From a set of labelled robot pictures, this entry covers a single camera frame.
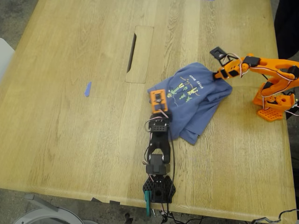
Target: green clip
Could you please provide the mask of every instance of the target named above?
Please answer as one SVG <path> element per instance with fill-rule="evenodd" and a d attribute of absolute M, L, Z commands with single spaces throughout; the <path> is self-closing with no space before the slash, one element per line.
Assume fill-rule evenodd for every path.
<path fill-rule="evenodd" d="M 151 190 L 146 190 L 144 193 L 146 201 L 146 216 L 150 216 L 150 199 L 151 199 Z"/>

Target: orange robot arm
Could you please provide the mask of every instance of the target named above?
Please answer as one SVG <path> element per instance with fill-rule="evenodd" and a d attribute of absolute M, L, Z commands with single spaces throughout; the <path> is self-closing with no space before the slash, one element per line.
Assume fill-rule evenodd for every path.
<path fill-rule="evenodd" d="M 214 73 L 214 78 L 228 79 L 240 76 L 248 70 L 272 76 L 263 83 L 257 92 L 253 103 L 263 106 L 257 114 L 268 121 L 282 119 L 285 110 L 289 110 L 295 104 L 295 95 L 275 96 L 285 90 L 299 86 L 299 63 L 283 59 L 267 59 L 254 57 L 248 54 L 245 58 L 239 58 L 235 54 L 226 54 L 219 47 L 210 52 L 221 64 Z"/>

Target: blue tape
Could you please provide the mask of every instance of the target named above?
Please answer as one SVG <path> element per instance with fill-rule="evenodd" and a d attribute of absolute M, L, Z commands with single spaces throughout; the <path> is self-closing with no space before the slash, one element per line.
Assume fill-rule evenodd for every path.
<path fill-rule="evenodd" d="M 92 86 L 92 82 L 89 82 L 89 83 L 87 84 L 87 87 L 86 87 L 86 90 L 85 90 L 85 93 L 84 93 L 84 95 L 85 95 L 86 97 L 89 96 L 91 86 Z"/>

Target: blue t-shirt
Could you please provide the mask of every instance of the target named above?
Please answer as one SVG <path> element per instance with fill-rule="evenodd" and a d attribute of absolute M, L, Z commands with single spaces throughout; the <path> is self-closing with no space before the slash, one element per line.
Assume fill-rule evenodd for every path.
<path fill-rule="evenodd" d="M 200 63 L 192 63 L 178 70 L 174 76 L 148 89 L 165 89 L 168 109 L 172 112 L 171 133 L 195 144 L 220 101 L 232 87 Z"/>

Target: wooden table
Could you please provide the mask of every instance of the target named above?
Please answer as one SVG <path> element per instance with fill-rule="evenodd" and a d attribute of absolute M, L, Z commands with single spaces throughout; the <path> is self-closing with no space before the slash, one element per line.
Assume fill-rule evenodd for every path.
<path fill-rule="evenodd" d="M 145 207 L 146 90 L 192 62 L 216 70 L 215 46 L 277 57 L 270 2 L 40 0 L 0 84 L 0 187 Z M 196 145 L 174 142 L 171 211 L 252 220 L 296 207 L 286 121 L 251 102 L 263 81 L 229 80 Z"/>

